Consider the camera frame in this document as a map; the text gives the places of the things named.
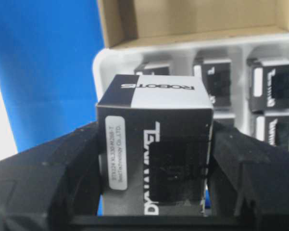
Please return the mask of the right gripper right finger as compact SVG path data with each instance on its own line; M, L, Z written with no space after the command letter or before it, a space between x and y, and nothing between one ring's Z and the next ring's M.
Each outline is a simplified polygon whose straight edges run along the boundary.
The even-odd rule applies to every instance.
M288 150L214 122L208 190L213 215L289 231Z

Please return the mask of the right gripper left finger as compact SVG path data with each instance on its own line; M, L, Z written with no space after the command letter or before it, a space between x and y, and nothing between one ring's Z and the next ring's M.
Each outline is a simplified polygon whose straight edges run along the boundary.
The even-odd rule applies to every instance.
M93 122L0 161L0 231L68 231L97 214L100 194Z

